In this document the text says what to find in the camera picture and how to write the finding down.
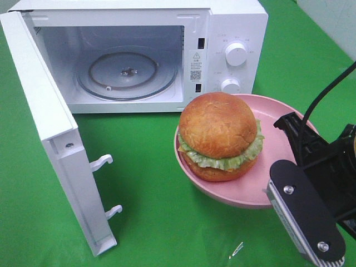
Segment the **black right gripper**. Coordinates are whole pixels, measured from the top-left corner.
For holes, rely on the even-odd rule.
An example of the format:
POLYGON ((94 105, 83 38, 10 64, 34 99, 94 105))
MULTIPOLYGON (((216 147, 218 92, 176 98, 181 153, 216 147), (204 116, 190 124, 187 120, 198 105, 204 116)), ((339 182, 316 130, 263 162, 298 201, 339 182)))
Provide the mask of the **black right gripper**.
POLYGON ((304 166, 310 182, 338 221, 355 218, 355 125, 327 143, 296 112, 280 117, 273 126, 286 134, 295 161, 304 166))

